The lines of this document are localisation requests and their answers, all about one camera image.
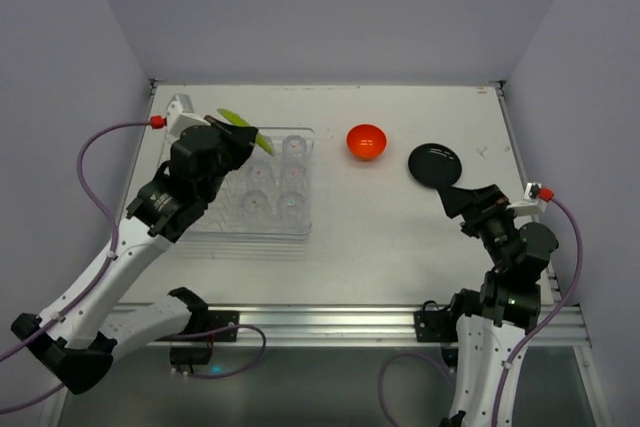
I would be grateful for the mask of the black plate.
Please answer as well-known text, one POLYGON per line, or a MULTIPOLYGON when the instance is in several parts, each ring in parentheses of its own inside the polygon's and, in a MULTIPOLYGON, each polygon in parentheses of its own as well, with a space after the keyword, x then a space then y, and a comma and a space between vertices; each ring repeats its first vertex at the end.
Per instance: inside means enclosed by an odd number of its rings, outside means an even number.
POLYGON ((458 155, 438 143, 425 143, 412 150, 408 157, 408 170, 420 185, 438 189, 454 185, 462 174, 458 155))

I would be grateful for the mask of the orange plastic bowl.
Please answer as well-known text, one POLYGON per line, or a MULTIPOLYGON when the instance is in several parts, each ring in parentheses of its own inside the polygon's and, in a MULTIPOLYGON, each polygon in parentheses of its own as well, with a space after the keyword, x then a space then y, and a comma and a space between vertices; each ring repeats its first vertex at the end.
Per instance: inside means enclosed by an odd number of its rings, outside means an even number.
POLYGON ((372 161, 381 156, 388 145, 384 131, 373 124, 359 124, 346 135, 349 152, 362 161, 372 161))

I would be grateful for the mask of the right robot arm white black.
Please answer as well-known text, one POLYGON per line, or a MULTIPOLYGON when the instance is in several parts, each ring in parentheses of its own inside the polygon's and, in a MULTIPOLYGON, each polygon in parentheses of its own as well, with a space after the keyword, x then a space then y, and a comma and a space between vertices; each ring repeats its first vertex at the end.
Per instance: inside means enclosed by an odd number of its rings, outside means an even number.
POLYGON ((516 220, 544 211, 554 193, 527 185, 512 203, 495 185, 438 190, 446 215, 462 219, 462 232, 481 240, 493 265, 477 291, 455 294, 449 312, 458 343, 453 403, 444 426, 511 426, 527 344, 541 313, 539 280, 558 249, 544 224, 516 220))

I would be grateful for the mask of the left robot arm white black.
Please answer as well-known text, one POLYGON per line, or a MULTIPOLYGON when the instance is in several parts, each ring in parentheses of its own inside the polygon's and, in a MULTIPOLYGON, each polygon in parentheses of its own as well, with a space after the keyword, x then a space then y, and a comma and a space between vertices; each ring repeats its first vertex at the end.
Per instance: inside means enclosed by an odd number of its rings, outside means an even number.
POLYGON ((251 157, 259 131, 207 116, 186 127, 144 184, 111 239, 77 280, 38 314, 22 313, 11 330, 71 393, 95 387, 128 353, 162 338, 194 338, 208 327, 207 304, 185 287, 123 321, 110 313, 216 198, 227 174, 251 157))

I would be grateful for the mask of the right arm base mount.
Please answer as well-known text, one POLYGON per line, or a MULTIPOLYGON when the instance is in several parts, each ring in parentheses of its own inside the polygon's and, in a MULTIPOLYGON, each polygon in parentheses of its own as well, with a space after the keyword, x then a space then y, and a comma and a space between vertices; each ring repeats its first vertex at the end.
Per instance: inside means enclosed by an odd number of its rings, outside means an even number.
POLYGON ((416 340, 439 344, 445 365, 456 369, 459 359, 457 317, 452 304, 441 306, 434 300, 427 300, 413 313, 413 321, 416 340))

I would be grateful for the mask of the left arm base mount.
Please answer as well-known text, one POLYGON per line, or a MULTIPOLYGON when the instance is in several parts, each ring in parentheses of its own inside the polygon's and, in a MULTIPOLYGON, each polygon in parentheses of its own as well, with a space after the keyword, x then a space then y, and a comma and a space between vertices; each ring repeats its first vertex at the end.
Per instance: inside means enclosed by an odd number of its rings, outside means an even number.
MULTIPOLYGON (((240 313, 235 310, 207 310, 196 314, 179 335, 190 335, 238 324, 240 313)), ((169 364, 176 370, 187 370, 194 373, 197 367, 209 363, 213 355, 214 342, 235 342, 236 330, 225 331, 220 334, 190 339, 191 346, 180 347, 171 345, 169 349, 169 364)))

